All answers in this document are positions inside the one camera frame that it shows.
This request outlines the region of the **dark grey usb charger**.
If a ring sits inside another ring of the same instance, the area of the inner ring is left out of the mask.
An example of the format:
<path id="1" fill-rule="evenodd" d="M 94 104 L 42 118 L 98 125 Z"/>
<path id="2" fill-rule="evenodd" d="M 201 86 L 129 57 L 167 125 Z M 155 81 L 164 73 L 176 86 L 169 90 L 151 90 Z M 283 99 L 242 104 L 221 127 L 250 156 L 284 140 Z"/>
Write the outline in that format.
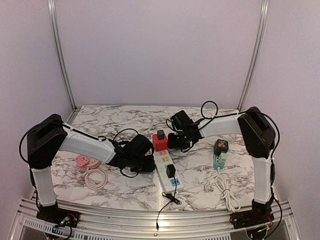
<path id="1" fill-rule="evenodd" d="M 157 131 L 157 139 L 164 140 L 165 139 L 165 132 L 161 129 Z"/>

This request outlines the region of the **red cube socket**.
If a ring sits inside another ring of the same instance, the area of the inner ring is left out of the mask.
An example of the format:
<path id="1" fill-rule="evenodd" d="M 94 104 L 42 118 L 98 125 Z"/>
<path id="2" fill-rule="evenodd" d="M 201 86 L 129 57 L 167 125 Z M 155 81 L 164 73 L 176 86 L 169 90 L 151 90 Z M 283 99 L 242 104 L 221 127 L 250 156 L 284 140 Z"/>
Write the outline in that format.
<path id="1" fill-rule="evenodd" d="M 160 152 L 160 151 L 164 151 L 164 150 L 168 149 L 168 138 L 167 138 L 166 134 L 164 134 L 163 139 L 158 139 L 158 135 L 153 134 L 152 135 L 152 143 L 154 146 L 154 150 L 156 152 Z"/>

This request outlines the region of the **white multicolour power strip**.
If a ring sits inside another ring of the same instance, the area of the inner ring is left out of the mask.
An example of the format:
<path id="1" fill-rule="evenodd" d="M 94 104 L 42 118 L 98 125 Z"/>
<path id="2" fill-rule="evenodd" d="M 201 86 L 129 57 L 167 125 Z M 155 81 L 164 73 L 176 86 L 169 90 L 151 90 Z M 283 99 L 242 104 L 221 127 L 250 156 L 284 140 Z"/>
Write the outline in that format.
<path id="1" fill-rule="evenodd" d="M 167 194 L 181 191 L 184 185 L 168 150 L 155 152 L 154 161 L 162 190 Z"/>

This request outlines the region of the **black power adapter with cable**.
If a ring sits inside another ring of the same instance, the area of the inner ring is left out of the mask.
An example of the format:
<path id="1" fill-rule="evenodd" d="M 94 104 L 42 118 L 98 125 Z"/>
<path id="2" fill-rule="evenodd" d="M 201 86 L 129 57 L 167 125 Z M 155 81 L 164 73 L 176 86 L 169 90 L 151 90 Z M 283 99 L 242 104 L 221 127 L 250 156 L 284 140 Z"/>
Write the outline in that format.
<path id="1" fill-rule="evenodd" d="M 166 192 L 162 192 L 162 196 L 165 197 L 166 199 L 168 199 L 169 201 L 166 203 L 166 205 L 164 205 L 159 211 L 158 211 L 158 214 L 157 214 L 157 217 L 156 217 L 156 230 L 158 231 L 160 229 L 160 226 L 159 226 L 159 223 L 158 223 L 158 220 L 159 220 L 159 216 L 160 216 L 160 213 L 170 204 L 170 203 L 175 203 L 176 205 L 181 205 L 182 202 L 176 198 L 176 193 L 177 193 L 177 186 L 178 186 L 178 180 L 176 179 L 176 168 L 174 167 L 173 164 L 169 164 L 167 167 L 166 167 L 166 173 L 167 173 L 167 176 L 169 178 L 173 178 L 173 183 L 174 183 L 174 193 L 166 193 Z"/>

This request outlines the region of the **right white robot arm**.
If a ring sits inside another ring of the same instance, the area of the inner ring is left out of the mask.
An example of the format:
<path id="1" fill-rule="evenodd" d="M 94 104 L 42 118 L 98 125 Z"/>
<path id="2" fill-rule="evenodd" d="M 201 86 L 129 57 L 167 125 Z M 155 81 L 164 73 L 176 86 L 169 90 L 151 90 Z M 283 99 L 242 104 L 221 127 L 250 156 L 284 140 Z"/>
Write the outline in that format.
<path id="1" fill-rule="evenodd" d="M 254 195 L 247 219 L 258 224 L 267 216 L 266 205 L 274 200 L 275 180 L 274 151 L 279 141 L 279 131 L 271 119 L 257 107 L 213 117 L 192 120 L 184 110 L 173 115 L 168 122 L 172 132 L 168 135 L 168 147 L 187 152 L 199 140 L 222 135 L 241 135 L 254 167 Z"/>

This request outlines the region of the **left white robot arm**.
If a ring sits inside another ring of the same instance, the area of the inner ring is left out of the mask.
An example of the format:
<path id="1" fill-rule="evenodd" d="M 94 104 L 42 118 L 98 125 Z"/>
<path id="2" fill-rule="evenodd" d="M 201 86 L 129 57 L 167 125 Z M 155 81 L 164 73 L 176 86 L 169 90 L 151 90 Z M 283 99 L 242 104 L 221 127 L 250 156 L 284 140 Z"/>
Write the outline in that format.
<path id="1" fill-rule="evenodd" d="M 93 136 L 63 122 L 58 114 L 52 114 L 31 127 L 21 137 L 26 142 L 26 162 L 34 180 L 44 215 L 53 223 L 63 219 L 63 211 L 57 202 L 51 165 L 57 152 L 70 152 L 93 158 L 108 166 L 123 170 L 129 168 L 137 174 L 151 173 L 155 170 L 152 142 L 142 134 L 136 134 L 131 140 L 118 142 L 103 136 Z"/>

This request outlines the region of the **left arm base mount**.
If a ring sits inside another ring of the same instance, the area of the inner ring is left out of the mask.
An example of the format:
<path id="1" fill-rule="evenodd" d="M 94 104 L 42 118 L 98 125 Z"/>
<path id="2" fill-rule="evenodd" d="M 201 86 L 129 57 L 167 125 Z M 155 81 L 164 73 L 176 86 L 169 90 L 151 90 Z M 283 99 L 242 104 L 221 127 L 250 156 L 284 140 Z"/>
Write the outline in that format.
<path id="1" fill-rule="evenodd" d="M 58 208 L 58 211 L 47 212 L 45 215 L 43 215 L 40 211 L 38 211 L 36 214 L 37 219 L 53 223 L 55 225 L 60 224 L 66 217 L 69 217 L 69 220 L 62 225 L 76 228 L 80 219 L 80 213 L 78 211 Z"/>

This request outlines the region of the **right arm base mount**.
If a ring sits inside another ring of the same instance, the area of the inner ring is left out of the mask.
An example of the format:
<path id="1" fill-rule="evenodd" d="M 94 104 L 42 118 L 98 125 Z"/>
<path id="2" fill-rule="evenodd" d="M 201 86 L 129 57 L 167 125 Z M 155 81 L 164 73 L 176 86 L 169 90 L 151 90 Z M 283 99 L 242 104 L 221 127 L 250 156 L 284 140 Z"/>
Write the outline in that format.
<path id="1" fill-rule="evenodd" d="M 241 229 L 272 222 L 274 219 L 271 210 L 264 212 L 260 209 L 251 209 L 232 213 L 229 221 L 234 229 Z"/>

